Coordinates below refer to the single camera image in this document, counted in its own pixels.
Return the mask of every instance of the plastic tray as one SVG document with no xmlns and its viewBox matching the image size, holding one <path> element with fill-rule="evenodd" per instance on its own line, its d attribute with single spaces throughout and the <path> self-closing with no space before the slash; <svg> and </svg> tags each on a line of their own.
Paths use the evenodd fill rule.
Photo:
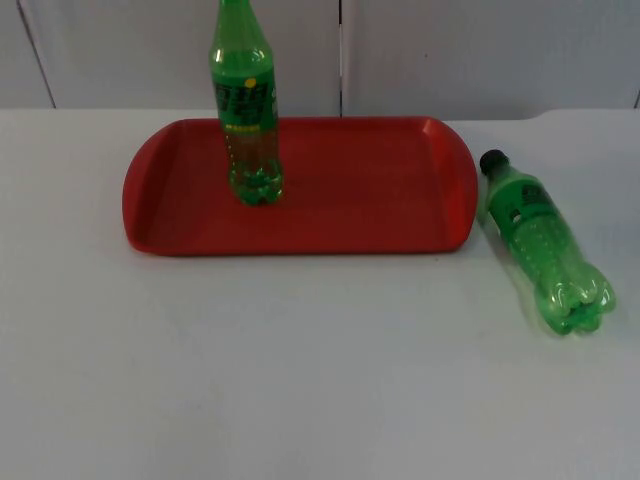
<svg viewBox="0 0 640 480">
<path fill-rule="evenodd" d="M 477 203 L 473 159 L 430 118 L 282 119 L 285 193 L 247 207 L 227 183 L 217 120 L 182 120 L 133 159 L 131 245 L 166 255 L 389 254 L 458 249 Z"/>
</svg>

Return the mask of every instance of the white table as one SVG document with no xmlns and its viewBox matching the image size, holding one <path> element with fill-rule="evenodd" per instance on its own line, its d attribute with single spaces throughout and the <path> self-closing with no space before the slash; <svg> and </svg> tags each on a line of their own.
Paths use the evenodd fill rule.
<svg viewBox="0 0 640 480">
<path fill-rule="evenodd" d="M 0 478 L 640 478 L 640 112 L 452 123 L 539 175 L 613 282 L 565 339 L 479 228 L 450 256 L 133 252 L 131 157 L 205 115 L 0 112 Z"/>
</svg>

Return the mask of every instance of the black bottle cap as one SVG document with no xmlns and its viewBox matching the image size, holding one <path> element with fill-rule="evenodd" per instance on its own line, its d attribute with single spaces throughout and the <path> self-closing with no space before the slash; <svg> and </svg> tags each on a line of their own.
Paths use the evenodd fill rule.
<svg viewBox="0 0 640 480">
<path fill-rule="evenodd" d="M 480 171 L 483 175 L 489 175 L 494 169 L 509 165 L 509 157 L 501 150 L 489 150 L 480 159 Z"/>
</svg>

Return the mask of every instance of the green plastic bottle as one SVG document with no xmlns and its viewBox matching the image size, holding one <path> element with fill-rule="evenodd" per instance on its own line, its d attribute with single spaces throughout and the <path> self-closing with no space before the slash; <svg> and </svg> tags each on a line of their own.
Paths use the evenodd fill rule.
<svg viewBox="0 0 640 480">
<path fill-rule="evenodd" d="M 607 279 L 580 252 L 540 181 L 509 164 L 499 150 L 480 160 L 489 180 L 487 208 L 503 241 L 535 285 L 538 310 L 560 335 L 593 332 L 615 308 Z"/>
<path fill-rule="evenodd" d="M 273 53 L 249 0 L 220 0 L 209 63 L 229 157 L 229 182 L 248 205 L 282 195 Z"/>
</svg>

